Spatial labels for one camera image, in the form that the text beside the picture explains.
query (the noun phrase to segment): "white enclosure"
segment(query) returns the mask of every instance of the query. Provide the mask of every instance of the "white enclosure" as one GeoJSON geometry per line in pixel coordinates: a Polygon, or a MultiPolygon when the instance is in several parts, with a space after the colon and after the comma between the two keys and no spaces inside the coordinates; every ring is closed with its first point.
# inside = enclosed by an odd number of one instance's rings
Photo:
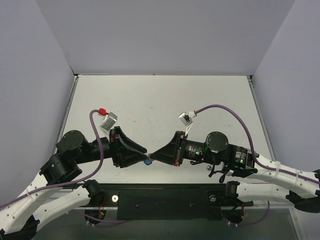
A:
{"type": "MultiPolygon", "coordinates": [[[[89,122],[89,112],[106,108],[118,116],[116,125],[127,137],[153,153],[168,144],[176,131],[185,130],[185,125],[178,118],[180,113],[210,104],[225,105],[239,114],[251,132],[255,150],[270,159],[246,76],[80,75],[64,133],[79,130],[88,141],[93,141],[95,135],[89,122]]],[[[94,116],[97,125],[101,119],[94,116]]],[[[240,123],[230,113],[218,108],[209,109],[194,118],[188,139],[204,142],[213,131],[224,133],[231,144],[249,148],[240,123]]],[[[78,178],[93,172],[97,165],[98,161],[80,164],[83,173],[78,178]]],[[[218,183],[221,175],[209,178],[206,167],[205,164],[192,166],[185,160],[180,167],[155,161],[150,166],[140,162],[127,168],[116,168],[111,159],[106,159],[94,179],[99,183],[218,183]]],[[[225,181],[231,179],[235,178],[226,177],[225,181]]]]}
{"type": "Polygon", "coordinates": [[[76,74],[252,75],[294,0],[36,0],[76,74]]]}

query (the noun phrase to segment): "cable tie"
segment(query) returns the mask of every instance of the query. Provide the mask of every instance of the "cable tie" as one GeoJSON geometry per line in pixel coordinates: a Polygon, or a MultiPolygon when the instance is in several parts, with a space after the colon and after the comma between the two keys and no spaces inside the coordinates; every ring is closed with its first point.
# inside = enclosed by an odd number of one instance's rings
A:
{"type": "Polygon", "coordinates": [[[29,194],[29,187],[26,188],[26,195],[27,195],[29,198],[31,198],[33,202],[36,201],[36,199],[34,198],[34,196],[32,196],[32,195],[29,194]]]}
{"type": "Polygon", "coordinates": [[[275,174],[274,174],[274,178],[276,179],[277,176],[278,176],[278,173],[279,173],[279,169],[280,169],[280,166],[281,166],[281,162],[279,161],[275,161],[274,162],[274,165],[275,165],[275,174]]]}
{"type": "Polygon", "coordinates": [[[297,169],[294,169],[294,172],[295,172],[294,186],[296,186],[299,178],[299,171],[297,169]]]}

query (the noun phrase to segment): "white panel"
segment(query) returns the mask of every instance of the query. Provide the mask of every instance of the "white panel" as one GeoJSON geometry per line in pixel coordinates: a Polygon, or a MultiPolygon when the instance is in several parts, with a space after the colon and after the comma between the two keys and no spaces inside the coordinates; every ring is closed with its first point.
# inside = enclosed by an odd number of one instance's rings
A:
{"type": "MultiPolygon", "coordinates": [[[[253,78],[276,159],[305,171],[320,168],[319,9],[295,2],[253,78]]],[[[308,239],[319,239],[320,214],[302,216],[308,239]]]]}
{"type": "Polygon", "coordinates": [[[250,75],[294,0],[36,0],[76,74],[250,75]]]}
{"type": "MultiPolygon", "coordinates": [[[[178,119],[180,113],[210,104],[222,104],[238,113],[252,134],[256,151],[270,158],[245,76],[81,75],[64,132],[79,130],[88,141],[93,141],[95,135],[89,112],[106,108],[118,115],[116,125],[121,126],[127,137],[152,153],[169,143],[177,130],[185,130],[185,125],[178,119]]],[[[96,125],[101,119],[94,116],[96,125]]],[[[231,144],[249,147],[240,123],[222,109],[199,113],[194,122],[189,140],[204,142],[210,132],[220,131],[231,144]]],[[[80,164],[81,176],[93,172],[97,165],[98,161],[80,164]]],[[[207,164],[192,166],[185,160],[180,167],[155,161],[150,166],[140,162],[128,168],[116,168],[111,159],[106,159],[93,179],[100,183],[218,183],[220,175],[209,178],[206,167],[207,164]]]]}
{"type": "Polygon", "coordinates": [[[74,75],[34,0],[0,3],[0,203],[49,159],[74,75]]]}

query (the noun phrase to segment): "black joint actuator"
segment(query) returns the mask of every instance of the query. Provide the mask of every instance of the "black joint actuator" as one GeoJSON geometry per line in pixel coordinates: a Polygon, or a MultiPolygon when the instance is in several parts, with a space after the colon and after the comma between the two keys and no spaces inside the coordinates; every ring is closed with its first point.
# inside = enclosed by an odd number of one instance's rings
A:
{"type": "MultiPolygon", "coordinates": [[[[103,158],[110,158],[109,141],[106,137],[100,139],[103,148],[103,158]]],[[[88,163],[100,159],[97,140],[89,143],[78,130],[68,131],[56,144],[57,153],[41,167],[40,175],[44,175],[47,186],[66,183],[79,176],[82,171],[77,164],[88,163]]]]}
{"type": "Polygon", "coordinates": [[[228,199],[236,199],[239,194],[237,193],[237,188],[240,185],[238,181],[228,181],[225,187],[225,197],[228,199]]]}
{"type": "Polygon", "coordinates": [[[86,188],[89,193],[88,197],[91,198],[90,205],[99,206],[104,202],[105,192],[96,180],[86,181],[82,188],[86,188]]]}

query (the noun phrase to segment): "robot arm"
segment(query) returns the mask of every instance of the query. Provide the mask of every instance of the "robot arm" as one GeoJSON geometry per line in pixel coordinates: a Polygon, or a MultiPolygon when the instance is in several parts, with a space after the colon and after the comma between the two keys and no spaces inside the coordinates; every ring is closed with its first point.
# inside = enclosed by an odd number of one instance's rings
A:
{"type": "Polygon", "coordinates": [[[45,224],[76,207],[93,201],[99,206],[104,196],[95,180],[86,181],[82,187],[52,202],[44,202],[62,185],[67,185],[82,173],[78,164],[99,160],[100,150],[104,159],[112,158],[113,164],[121,168],[148,158],[145,155],[147,150],[126,137],[119,126],[111,129],[117,117],[113,113],[109,115],[100,126],[110,139],[100,138],[102,149],[99,149],[97,140],[90,143],[77,130],[67,132],[56,144],[57,153],[41,167],[18,200],[0,207],[5,207],[0,211],[0,235],[3,240],[32,238],[45,224]]]}
{"type": "Polygon", "coordinates": [[[246,130],[251,149],[229,144],[228,138],[218,131],[209,133],[204,142],[188,140],[188,132],[193,125],[192,118],[197,116],[199,110],[183,112],[179,118],[186,125],[186,131],[176,131],[166,146],[150,154],[150,159],[173,166],[180,166],[184,159],[190,160],[192,165],[211,164],[213,167],[209,177],[217,173],[222,174],[220,183],[224,182],[225,176],[262,180],[270,184],[261,188],[262,185],[246,186],[247,183],[240,183],[240,198],[266,201],[272,196],[278,196],[277,201],[291,202],[298,210],[320,213],[320,170],[314,172],[297,170],[257,154],[253,150],[249,131],[239,116],[227,107],[221,105],[214,107],[229,111],[239,120],[246,130]],[[215,171],[215,166],[220,164],[222,169],[215,171]]]}

